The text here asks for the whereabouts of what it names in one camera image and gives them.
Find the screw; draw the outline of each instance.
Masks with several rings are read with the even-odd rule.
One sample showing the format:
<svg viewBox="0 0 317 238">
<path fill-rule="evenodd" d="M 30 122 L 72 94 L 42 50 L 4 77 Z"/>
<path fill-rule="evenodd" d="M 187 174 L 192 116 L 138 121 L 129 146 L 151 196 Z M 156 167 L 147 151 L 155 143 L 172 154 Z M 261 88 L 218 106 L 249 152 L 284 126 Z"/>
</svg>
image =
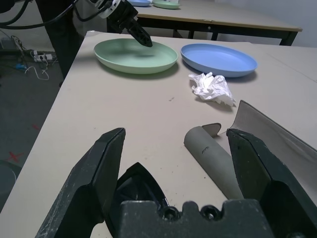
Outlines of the screw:
<svg viewBox="0 0 317 238">
<path fill-rule="evenodd" d="M 166 221 L 176 221 L 180 215 L 175 207 L 166 207 L 163 209 L 163 219 Z"/>
<path fill-rule="evenodd" d="M 217 221 L 221 218 L 219 210 L 212 205 L 207 205 L 203 207 L 200 211 L 200 214 L 209 221 L 211 220 Z"/>
</svg>

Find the blue plate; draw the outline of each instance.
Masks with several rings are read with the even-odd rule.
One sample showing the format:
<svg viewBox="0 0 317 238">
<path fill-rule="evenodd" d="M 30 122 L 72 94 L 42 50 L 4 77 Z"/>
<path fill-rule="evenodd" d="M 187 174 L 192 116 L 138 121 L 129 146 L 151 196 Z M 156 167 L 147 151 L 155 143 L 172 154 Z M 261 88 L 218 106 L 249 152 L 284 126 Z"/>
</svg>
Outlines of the blue plate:
<svg viewBox="0 0 317 238">
<path fill-rule="evenodd" d="M 128 0 L 132 6 L 149 6 L 151 4 L 148 0 Z"/>
<path fill-rule="evenodd" d="M 190 44 L 181 50 L 184 61 L 204 73 L 241 77 L 252 73 L 258 63 L 251 56 L 231 48 L 212 44 Z"/>
</svg>

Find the desk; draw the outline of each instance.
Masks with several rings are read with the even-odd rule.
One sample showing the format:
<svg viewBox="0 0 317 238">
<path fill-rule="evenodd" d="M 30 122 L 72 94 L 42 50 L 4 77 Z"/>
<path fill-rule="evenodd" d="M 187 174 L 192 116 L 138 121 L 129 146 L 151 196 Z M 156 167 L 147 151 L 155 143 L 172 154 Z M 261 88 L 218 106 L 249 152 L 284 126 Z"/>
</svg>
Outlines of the desk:
<svg viewBox="0 0 317 238">
<path fill-rule="evenodd" d="M 262 51 L 312 81 L 317 82 L 317 48 L 257 45 Z"/>
<path fill-rule="evenodd" d="M 194 31 L 213 32 L 212 40 L 218 33 L 279 38 L 281 45 L 292 45 L 300 27 L 286 24 L 271 16 L 214 3 L 209 0 L 181 0 L 180 9 L 169 10 L 151 7 L 136 7 L 138 22 L 144 27 L 175 30 L 189 30 L 192 39 Z"/>
<path fill-rule="evenodd" d="M 224 131 L 232 125 L 237 107 L 201 102 L 191 91 L 188 75 L 192 70 L 181 57 L 171 69 L 156 75 L 129 75 L 102 66 L 94 56 L 94 46 L 117 37 L 104 33 L 85 38 L 0 214 L 2 237 L 33 238 L 72 167 L 101 134 L 122 126 L 127 135 L 119 176 L 140 162 L 178 209 L 188 200 L 200 207 L 213 204 L 218 208 L 226 200 L 183 140 L 189 129 L 207 123 L 220 122 Z M 194 42 L 153 40 L 177 52 Z M 259 63 L 253 74 L 228 80 L 236 101 L 249 102 L 317 148 L 316 120 L 307 120 L 317 115 L 317 84 L 251 43 L 215 44 L 244 51 Z M 91 237 L 107 234 L 106 225 L 99 224 Z"/>
</svg>

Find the cable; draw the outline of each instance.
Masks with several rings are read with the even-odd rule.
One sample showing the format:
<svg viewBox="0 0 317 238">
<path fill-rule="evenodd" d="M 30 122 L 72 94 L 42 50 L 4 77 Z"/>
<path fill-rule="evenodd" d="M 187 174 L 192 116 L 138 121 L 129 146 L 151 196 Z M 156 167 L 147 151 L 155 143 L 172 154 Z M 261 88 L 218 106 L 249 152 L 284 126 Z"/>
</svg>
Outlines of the cable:
<svg viewBox="0 0 317 238">
<path fill-rule="evenodd" d="M 44 59 L 45 60 L 45 62 L 46 62 L 46 68 L 44 69 L 44 70 L 42 70 L 42 74 L 43 73 L 46 73 L 46 70 L 48 70 L 48 66 L 49 66 L 49 63 L 48 63 L 48 61 L 46 60 L 46 59 Z"/>
<path fill-rule="evenodd" d="M 4 31 L 2 31 L 1 29 L 0 29 L 0 31 L 1 31 L 2 33 L 4 33 L 4 34 L 11 40 L 11 37 L 9 37 L 9 35 L 8 35 L 7 33 L 5 33 Z"/>
<path fill-rule="evenodd" d="M 26 30 L 26 29 L 33 29 L 33 28 L 38 28 L 42 26 L 46 26 L 52 23 L 55 23 L 56 21 L 60 20 L 66 13 L 68 13 L 78 2 L 78 0 L 74 0 L 74 2 L 68 6 L 61 14 L 59 14 L 57 17 L 53 18 L 52 20 L 40 23 L 40 24 L 35 24 L 35 25 L 29 25 L 29 26 L 1 26 L 0 28 L 2 29 L 8 29 L 8 30 Z"/>
<path fill-rule="evenodd" d="M 112 1 L 108 1 L 106 2 L 106 4 L 99 10 L 97 11 L 96 13 L 92 14 L 91 16 L 87 17 L 87 18 L 81 18 L 81 16 L 79 15 L 79 12 L 77 10 L 77 7 L 74 6 L 74 9 L 75 9 L 75 13 L 76 13 L 76 16 L 77 18 L 82 21 L 82 22 L 85 22 L 85 21 L 89 21 L 91 19 L 93 19 L 94 17 L 98 16 L 101 12 L 105 11 L 107 8 L 111 7 L 112 5 Z"/>
<path fill-rule="evenodd" d="M 50 77 L 49 77 L 48 73 L 46 73 L 44 70 L 43 70 L 42 74 L 43 74 L 43 73 L 45 73 L 45 74 L 47 75 L 47 77 L 48 77 L 48 78 L 40 78 L 40 77 L 39 77 L 39 75 L 38 75 L 38 72 L 36 71 L 36 68 L 35 68 L 34 66 L 28 67 L 28 68 L 25 70 L 24 74 L 26 74 L 26 72 L 27 72 L 29 69 L 31 69 L 31 68 L 33 68 L 33 69 L 34 69 L 35 74 L 36 74 L 36 76 L 37 76 L 37 78 L 38 78 L 38 79 L 40 79 L 40 80 L 45 80 L 45 81 L 47 81 L 47 80 L 49 80 L 49 79 L 50 79 Z"/>
<path fill-rule="evenodd" d="M 16 22 L 18 19 L 20 19 L 20 17 L 21 17 L 22 14 L 24 13 L 26 7 L 28 6 L 29 2 L 30 2 L 30 0 L 25 0 L 25 2 L 24 2 L 24 4 L 22 5 L 21 10 L 18 12 L 18 14 L 17 14 L 13 19 L 11 19 L 10 21 L 0 22 L 0 26 L 10 25 L 10 24 Z"/>
<path fill-rule="evenodd" d="M 23 63 L 26 65 L 26 67 L 28 67 L 28 63 L 24 57 L 24 52 L 26 51 L 26 48 L 23 46 L 21 40 L 18 37 L 11 36 L 11 39 L 15 43 L 15 45 L 19 49 L 19 51 L 21 52 L 21 58 L 22 58 Z"/>
<path fill-rule="evenodd" d="M 35 61 L 35 57 L 32 55 L 33 51 L 30 51 L 30 56 L 32 57 L 32 59 Z"/>
<path fill-rule="evenodd" d="M 57 61 L 58 59 L 56 58 L 55 60 L 54 60 L 54 62 L 51 64 L 51 66 L 53 66 L 55 63 L 56 63 L 56 61 Z"/>
</svg>

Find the green plate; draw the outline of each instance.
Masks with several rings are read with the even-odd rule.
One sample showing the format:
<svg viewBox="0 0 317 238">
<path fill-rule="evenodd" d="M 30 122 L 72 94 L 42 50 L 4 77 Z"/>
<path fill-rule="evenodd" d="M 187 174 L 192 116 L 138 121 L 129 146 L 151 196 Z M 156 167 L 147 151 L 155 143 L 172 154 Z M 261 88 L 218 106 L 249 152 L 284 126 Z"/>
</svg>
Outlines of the green plate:
<svg viewBox="0 0 317 238">
<path fill-rule="evenodd" d="M 134 74 L 158 73 L 177 61 L 175 50 L 153 42 L 152 47 L 140 45 L 135 39 L 113 39 L 95 46 L 97 59 L 117 71 Z"/>
<path fill-rule="evenodd" d="M 160 1 L 156 0 L 152 2 L 154 6 L 165 9 L 178 9 L 180 4 L 172 1 Z"/>
</svg>

